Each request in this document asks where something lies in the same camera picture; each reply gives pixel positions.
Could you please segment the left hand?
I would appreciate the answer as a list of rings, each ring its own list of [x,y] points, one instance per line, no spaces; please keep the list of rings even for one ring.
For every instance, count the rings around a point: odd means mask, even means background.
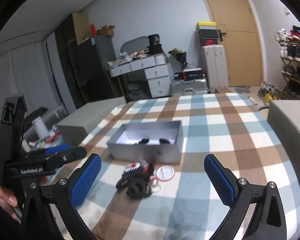
[[[0,186],[0,207],[14,220],[19,221],[19,217],[15,212],[15,208],[18,207],[18,201],[14,193],[3,186]]]

